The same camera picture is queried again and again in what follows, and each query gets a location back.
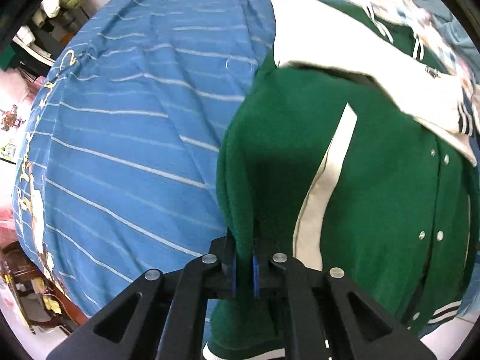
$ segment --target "bed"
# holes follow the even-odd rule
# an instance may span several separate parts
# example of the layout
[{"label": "bed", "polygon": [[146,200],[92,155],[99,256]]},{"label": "bed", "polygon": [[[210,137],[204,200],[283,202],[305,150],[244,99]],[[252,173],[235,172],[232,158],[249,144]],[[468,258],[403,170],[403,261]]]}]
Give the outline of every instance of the bed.
[{"label": "bed", "polygon": [[[411,26],[472,95],[467,64],[412,0],[339,1]],[[26,124],[13,216],[29,258],[87,317],[225,234],[218,151],[274,36],[270,0],[111,0],[55,62]]]}]

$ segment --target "white trim stripe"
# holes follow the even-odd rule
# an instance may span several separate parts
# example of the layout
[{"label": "white trim stripe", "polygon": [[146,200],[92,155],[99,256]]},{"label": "white trim stripe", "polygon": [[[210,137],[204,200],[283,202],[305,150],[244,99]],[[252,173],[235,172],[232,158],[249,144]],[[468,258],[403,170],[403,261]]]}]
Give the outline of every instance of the white trim stripe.
[{"label": "white trim stripe", "polygon": [[116,274],[117,276],[119,276],[120,278],[122,278],[123,280],[129,282],[129,283],[133,283],[134,281],[131,280],[129,277],[125,276],[124,274],[121,274],[119,271],[117,271],[116,269],[113,269],[111,266],[103,263],[102,261],[96,259],[94,256],[92,256],[89,252],[87,252],[83,247],[81,247],[79,244],[77,244],[73,239],[71,239],[68,235],[66,235],[65,233],[61,232],[60,230],[58,230],[57,228],[49,225],[48,223],[46,224],[46,227],[48,227],[49,229],[53,230],[54,232],[60,234],[62,237],[64,237],[65,239],[69,240],[73,245],[75,245],[77,247],[78,250],[80,250],[81,252],[83,252],[89,259],[91,259],[95,264],[99,265],[99,266],[102,266],[104,267],[105,269],[108,269],[110,272]]},{"label": "white trim stripe", "polygon": [[307,268],[322,270],[319,245],[323,216],[340,178],[356,123],[357,114],[347,103],[298,214],[292,239],[293,257]]},{"label": "white trim stripe", "polygon": [[[208,344],[203,347],[202,355],[205,360],[225,360],[224,358],[215,356],[209,349]],[[275,349],[269,352],[262,353],[261,355],[249,357],[245,360],[271,360],[279,357],[285,357],[285,349]]]},{"label": "white trim stripe", "polygon": [[448,310],[448,309],[451,309],[452,307],[459,307],[460,304],[462,303],[461,300],[457,301],[457,302],[452,302],[452,303],[449,303],[443,307],[440,307],[440,309],[436,310],[434,313],[433,313],[433,316],[445,311],[445,310]]},{"label": "white trim stripe", "polygon": [[192,185],[194,187],[202,188],[204,190],[208,189],[208,186],[206,184],[203,184],[203,183],[195,181],[195,180],[190,180],[189,178],[185,178],[185,177],[182,177],[182,176],[179,176],[179,175],[174,175],[172,173],[163,172],[163,171],[158,170],[158,169],[153,169],[153,168],[150,168],[148,166],[140,165],[139,163],[123,160],[121,158],[113,157],[113,156],[108,155],[108,154],[100,153],[99,151],[85,149],[83,147],[70,145],[70,144],[65,143],[65,142],[63,142],[60,139],[55,138],[55,137],[52,137],[52,140],[54,140],[56,143],[59,143],[60,145],[65,146],[69,149],[78,150],[79,152],[84,152],[84,153],[96,155],[97,157],[105,158],[107,160],[114,161],[114,162],[117,162],[119,164],[124,164],[124,165],[127,165],[127,166],[132,167],[132,168],[136,168],[136,169],[143,170],[145,172],[153,173],[155,175],[159,175],[159,176],[165,177],[167,179],[178,181],[178,182],[181,182],[183,184],[189,184],[189,185]]},{"label": "white trim stripe", "polygon": [[438,323],[438,322],[441,322],[447,318],[451,318],[451,317],[455,317],[455,315],[457,315],[457,310],[453,310],[451,312],[447,312],[446,314],[444,315],[441,315],[440,317],[438,318],[432,318],[431,320],[428,321],[428,323]]},{"label": "white trim stripe", "polygon": [[197,253],[196,251],[186,249],[185,247],[174,244],[173,242],[167,241],[166,239],[164,239],[162,237],[159,237],[159,236],[157,236],[153,233],[150,233],[149,231],[141,228],[140,226],[137,226],[137,225],[133,224],[130,221],[127,221],[126,219],[124,219],[121,216],[115,214],[114,212],[110,211],[109,209],[101,206],[100,204],[94,203],[91,200],[88,200],[88,199],[84,198],[83,196],[77,195],[75,192],[72,192],[72,191],[66,189],[65,187],[62,187],[61,185],[53,182],[52,180],[50,180],[48,178],[46,178],[45,180],[47,181],[47,183],[57,187],[59,190],[64,191],[64,192],[68,193],[70,196],[73,196],[74,198],[77,198],[78,200],[81,200],[84,203],[87,203],[87,204],[89,204],[89,205],[91,205],[91,206],[93,206],[93,207],[95,207],[99,210],[102,210],[103,212],[107,213],[108,215],[111,215],[112,217],[114,217],[116,220],[123,223],[124,225],[127,225],[128,227],[131,227],[132,229],[137,230],[138,232],[140,232],[142,234],[145,234],[147,237],[150,237],[150,238],[152,238],[152,239],[154,239],[158,242],[161,242],[162,244],[165,244],[165,245],[167,245],[167,246],[169,246],[173,249],[176,249],[178,251],[182,251],[182,252],[184,252],[186,254],[189,254],[191,256],[195,256],[195,257],[202,256],[202,254]]}]

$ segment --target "white sleeve stripe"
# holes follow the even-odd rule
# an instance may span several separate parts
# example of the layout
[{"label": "white sleeve stripe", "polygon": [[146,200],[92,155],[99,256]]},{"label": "white sleeve stripe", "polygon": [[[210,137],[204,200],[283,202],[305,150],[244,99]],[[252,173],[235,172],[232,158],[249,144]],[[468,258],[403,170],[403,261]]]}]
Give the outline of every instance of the white sleeve stripe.
[{"label": "white sleeve stripe", "polygon": [[452,307],[458,307],[460,306],[460,303],[462,303],[461,300],[457,301],[457,302],[452,302],[452,303],[449,303],[443,307],[440,307],[440,309],[436,310],[434,313],[433,313],[433,316],[435,316],[436,314],[439,314],[447,309],[451,309]]},{"label": "white sleeve stripe", "polygon": [[457,314],[457,310],[454,310],[454,311],[451,311],[451,312],[447,312],[446,314],[438,317],[438,318],[433,318],[431,320],[428,321],[428,323],[437,323],[437,322],[441,322],[447,318],[450,318],[450,317],[455,317],[455,315]]}]

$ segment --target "white stripe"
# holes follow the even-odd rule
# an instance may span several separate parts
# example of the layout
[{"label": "white stripe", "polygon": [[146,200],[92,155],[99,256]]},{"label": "white stripe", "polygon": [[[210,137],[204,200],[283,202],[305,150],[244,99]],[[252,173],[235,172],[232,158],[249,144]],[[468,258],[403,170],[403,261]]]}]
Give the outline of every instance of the white stripe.
[{"label": "white stripe", "polygon": [[96,304],[97,307],[98,307],[99,309],[101,309],[101,307],[98,305],[97,302],[95,302],[95,301],[94,301],[91,297],[89,297],[85,292],[83,292],[83,294],[85,295],[85,297],[86,297],[88,300],[90,300],[93,304]]},{"label": "white stripe", "polygon": [[63,123],[62,123],[62,126],[66,127],[66,128],[69,128],[71,130],[76,130],[76,131],[93,132],[93,133],[97,133],[97,134],[109,135],[109,136],[115,137],[115,138],[130,139],[130,140],[134,140],[136,142],[147,143],[149,145],[168,147],[169,149],[185,150],[185,148],[183,148],[181,146],[174,145],[172,143],[159,142],[159,141],[153,140],[153,139],[143,139],[143,138],[138,138],[138,137],[134,137],[134,136],[130,136],[130,135],[115,134],[113,132],[95,130],[94,128],[75,127],[75,126],[71,126],[71,125],[63,124]]},{"label": "white stripe", "polygon": [[62,271],[58,271],[58,273],[59,273],[60,275],[62,275],[62,276],[66,276],[67,278],[71,278],[71,279],[73,279],[73,280],[75,280],[75,281],[77,280],[77,279],[75,278],[75,276],[73,276],[72,274],[66,274],[65,272],[62,272]]},{"label": "white stripe", "polygon": [[242,55],[220,54],[219,52],[203,52],[203,51],[189,50],[184,48],[175,48],[175,51],[178,51],[179,53],[184,53],[184,54],[191,54],[194,56],[218,57],[218,58],[225,58],[225,59],[234,59],[236,61],[241,61],[241,62],[250,62],[251,64],[254,64],[254,65],[258,64],[256,59],[247,58]]},{"label": "white stripe", "polygon": [[447,318],[450,318],[450,317],[455,317],[456,314],[457,314],[457,310],[447,312],[446,314],[444,314],[440,317],[432,318],[431,320],[428,321],[428,323],[437,323],[437,322],[443,321],[444,319],[447,319]]},{"label": "white stripe", "polygon": [[177,245],[177,244],[174,244],[173,242],[170,242],[170,241],[167,241],[166,239],[162,238],[162,237],[159,237],[153,233],[150,233],[149,231],[141,228],[140,226],[137,226],[135,224],[133,224],[132,222],[130,221],[127,221],[126,219],[123,219],[122,217],[118,216],[117,214],[115,214],[114,212],[110,211],[109,209],[101,206],[100,204],[97,204],[97,203],[94,203],[86,198],[84,198],[83,196],[80,196],[80,195],[77,195],[75,192],[72,192],[68,189],[66,189],[65,187],[62,187],[61,185],[57,184],[57,183],[54,183],[52,180],[49,180],[48,178],[46,179],[47,183],[50,183],[51,185],[54,185],[55,187],[57,187],[59,190],[62,190],[66,193],[68,193],[69,195],[77,198],[78,200],[81,200],[87,204],[90,204],[91,206],[99,209],[99,210],[102,210],[103,212],[106,212],[107,214],[111,215],[112,217],[114,217],[115,219],[117,219],[119,222],[127,225],[128,227],[131,227],[132,229],[134,230],[137,230],[138,232],[142,233],[142,234],[145,234],[147,237],[150,237],[158,242],[161,242],[162,244],[165,244],[173,249],[176,249],[178,251],[182,251],[186,254],[189,254],[191,256],[195,256],[195,257],[200,257],[202,256],[200,253],[197,253],[196,251],[192,251],[192,250],[189,250],[189,249],[186,249],[180,245]]},{"label": "white stripe", "polygon": [[173,31],[190,31],[190,30],[198,30],[198,31],[228,31],[228,30],[243,30],[246,29],[247,26],[244,24],[239,24],[236,26],[230,27],[203,27],[203,26],[186,26],[186,27],[173,27]]},{"label": "white stripe", "polygon": [[51,133],[49,133],[49,132],[43,132],[43,131],[32,131],[30,134],[48,135],[49,137],[52,136]]},{"label": "white stripe", "polygon": [[130,34],[119,35],[119,36],[107,36],[107,35],[102,34],[101,32],[97,32],[97,35],[100,35],[101,37],[103,37],[105,39],[112,40],[112,41],[117,40],[117,39],[130,38],[131,36],[145,36],[145,34],[141,34],[141,33],[138,33],[138,32],[132,32]]},{"label": "white stripe", "polygon": [[42,165],[41,163],[36,163],[34,161],[30,161],[33,165],[37,165],[37,167],[41,167],[41,168],[44,168],[46,169],[47,167],[45,165]]},{"label": "white stripe", "polygon": [[340,178],[356,123],[357,115],[347,103],[298,215],[292,241],[293,257],[307,268],[322,270],[323,216]]},{"label": "white stripe", "polygon": [[185,69],[185,71],[190,74],[198,74],[199,76],[213,77],[215,79],[227,79],[230,76],[229,74],[214,74],[214,73],[208,73],[208,72],[197,71],[197,70],[189,70],[189,69]]},{"label": "white stripe", "polygon": [[470,115],[470,112],[468,112],[467,107],[463,102],[460,103],[461,107],[463,108],[463,112],[465,113],[465,116],[467,118],[467,122],[469,124],[469,135],[472,135],[473,133],[473,120],[472,120],[472,115]]},{"label": "white stripe", "polygon": [[110,81],[113,81],[114,83],[121,83],[122,81],[129,81],[140,77],[143,77],[143,73],[137,73],[127,77],[121,77],[119,79],[110,79]]},{"label": "white stripe", "polygon": [[164,48],[164,47],[173,48],[173,46],[170,43],[160,43],[160,44],[157,44],[156,46],[152,46],[152,47],[143,49],[143,51],[154,51],[154,50],[158,50],[158,49],[161,49],[161,48]]},{"label": "white stripe", "polygon": [[252,36],[250,38],[250,40],[252,40],[254,42],[258,42],[260,44],[263,44],[264,46],[268,47],[269,49],[272,48],[272,43],[268,43],[268,42],[264,41],[263,39],[260,39],[258,36]]},{"label": "white stripe", "polygon": [[[203,347],[202,355],[205,360],[225,360],[224,358],[215,356],[210,349],[208,349],[208,344],[205,344]],[[279,357],[285,357],[285,349],[271,350],[269,352],[262,353],[261,355],[249,357],[244,360],[271,360]]]},{"label": "white stripe", "polygon": [[130,47],[130,48],[124,49],[124,50],[113,50],[113,51],[110,51],[110,52],[106,52],[105,54],[102,54],[101,56],[111,56],[111,55],[118,54],[118,53],[128,53],[129,51],[133,51],[136,48],[137,48],[137,46],[133,46],[133,47]]},{"label": "white stripe", "polygon": [[75,73],[71,73],[71,75],[74,76],[78,81],[90,81],[91,79],[100,77],[97,74],[92,74],[91,76],[88,76],[88,77],[85,77],[85,78],[84,77],[77,77],[75,75]]},{"label": "white stripe", "polygon": [[23,226],[20,224],[20,221],[19,221],[18,219],[15,219],[15,222],[16,222],[16,224],[18,225],[18,227],[20,228],[20,230],[22,231],[22,235],[20,235],[19,233],[17,233],[17,235],[18,235],[21,239],[25,240],[25,234],[23,233]]},{"label": "white stripe", "polygon": [[465,116],[465,111],[463,110],[461,103],[458,103],[458,112],[460,114],[460,117],[462,118],[462,130],[460,131],[460,133],[465,134],[465,130],[467,128],[467,118]]},{"label": "white stripe", "polygon": [[184,86],[186,88],[189,88],[189,89],[193,90],[197,95],[202,96],[202,97],[208,97],[210,99],[234,101],[234,102],[242,102],[245,99],[245,96],[222,95],[222,94],[207,93],[207,92],[204,92],[204,91],[199,91],[199,90],[194,89],[189,83],[187,83],[185,81],[182,81],[180,79],[165,79],[165,78],[162,78],[162,77],[153,76],[153,75],[148,74],[148,73],[144,73],[143,76],[145,78],[158,81],[159,83]]},{"label": "white stripe", "polygon": [[37,252],[34,251],[34,250],[31,250],[30,247],[29,247],[29,246],[27,245],[27,243],[25,242],[25,239],[23,238],[23,246],[22,246],[22,249],[23,249],[24,246],[33,254],[33,256],[38,257]]},{"label": "white stripe", "polygon": [[86,55],[86,56],[89,56],[90,58],[92,58],[93,61],[96,61],[96,60],[97,60],[97,58],[94,57],[93,55],[91,55],[89,52],[86,52],[85,55]]},{"label": "white stripe", "polygon": [[225,9],[195,9],[197,12],[204,12],[204,13],[221,13],[225,12]]},{"label": "white stripe", "polygon": [[110,114],[110,115],[144,115],[144,116],[169,117],[167,114],[164,114],[162,112],[150,112],[150,111],[141,111],[141,110],[134,110],[134,109],[118,109],[118,110],[111,111],[108,109],[77,108],[64,102],[60,102],[59,104],[71,110],[81,111],[81,112],[96,112],[99,114]]},{"label": "white stripe", "polygon": [[217,123],[217,122],[214,122],[213,120],[210,120],[208,119],[208,122],[213,126],[213,127],[216,127],[216,128],[220,128],[221,130],[226,130],[228,126],[224,125],[224,124],[220,124],[220,123]]},{"label": "white stripe", "polygon": [[190,143],[192,145],[195,145],[195,146],[198,146],[198,147],[203,147],[203,149],[208,149],[208,150],[211,150],[211,151],[216,152],[216,153],[219,152],[218,147],[215,147],[214,145],[210,145],[209,143],[200,142],[199,140],[184,137],[183,135],[180,135],[180,139],[182,141]]},{"label": "white stripe", "polygon": [[131,0],[133,1],[134,3],[137,3],[138,5],[142,6],[142,7],[149,7],[150,4],[143,4],[143,3],[139,3],[137,0]]},{"label": "white stripe", "polygon": [[56,233],[59,233],[62,237],[66,238],[69,240],[73,245],[77,247],[78,250],[82,251],[89,259],[91,259],[95,264],[98,264],[99,266],[104,267],[105,269],[108,269],[110,272],[116,274],[120,278],[124,279],[125,281],[128,281],[129,283],[133,283],[134,281],[125,276],[124,274],[121,274],[119,271],[116,269],[113,269],[111,266],[108,266],[107,264],[104,264],[102,261],[97,260],[94,256],[92,256],[89,252],[87,252],[83,247],[81,247],[79,244],[77,244],[73,239],[71,239],[68,235],[62,233],[60,230],[57,228],[54,228],[53,226],[50,226],[48,223],[46,224],[46,227],[49,229],[53,230]]},{"label": "white stripe", "polygon": [[71,49],[72,47],[77,47],[77,46],[85,46],[87,45],[88,43],[77,43],[77,44],[74,44],[73,46],[69,46],[69,49]]},{"label": "white stripe", "polygon": [[120,16],[118,13],[107,13],[107,15],[109,15],[109,16],[117,16],[117,17],[119,17],[119,18],[122,19],[122,20],[135,20],[135,19],[140,19],[141,17],[143,17],[143,16],[123,17],[123,16]]},{"label": "white stripe", "polygon": [[90,149],[85,149],[83,147],[70,145],[70,144],[65,143],[65,142],[63,142],[60,139],[55,138],[55,137],[52,137],[52,140],[54,140],[55,142],[59,143],[62,146],[68,147],[69,149],[74,149],[74,150],[78,150],[80,152],[96,155],[98,157],[105,158],[105,159],[110,160],[110,161],[118,162],[120,164],[124,164],[124,165],[127,165],[127,166],[132,167],[132,168],[140,169],[140,170],[143,170],[145,172],[149,172],[149,173],[153,173],[155,175],[163,176],[167,179],[179,181],[181,183],[189,184],[189,185],[192,185],[194,187],[202,188],[204,190],[207,189],[207,185],[205,185],[201,182],[195,181],[195,180],[190,180],[189,178],[185,178],[185,177],[182,177],[182,176],[179,176],[179,175],[174,175],[172,173],[163,172],[163,171],[158,170],[158,169],[153,169],[153,168],[150,168],[148,166],[140,165],[140,164],[135,163],[135,162],[131,162],[131,161],[123,160],[121,158],[113,157],[111,155],[100,153],[100,152],[95,151],[95,150],[90,150]]},{"label": "white stripe", "polygon": [[451,309],[452,307],[459,307],[460,304],[462,303],[461,300],[457,301],[457,302],[452,302],[452,303],[449,303],[443,307],[440,307],[440,309],[436,310],[434,313],[433,313],[433,316],[435,316],[436,314],[439,314],[445,310],[448,310],[448,309]]}]

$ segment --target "blue striped bedsheet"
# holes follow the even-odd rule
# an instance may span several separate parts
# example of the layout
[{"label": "blue striped bedsheet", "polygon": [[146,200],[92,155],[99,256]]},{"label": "blue striped bedsheet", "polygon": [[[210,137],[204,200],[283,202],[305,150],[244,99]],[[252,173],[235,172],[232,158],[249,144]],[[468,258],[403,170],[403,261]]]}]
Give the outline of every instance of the blue striped bedsheet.
[{"label": "blue striped bedsheet", "polygon": [[27,123],[14,218],[40,267],[42,227],[54,278],[87,316],[225,234],[218,150],[274,35],[270,0],[111,0],[52,67]]}]

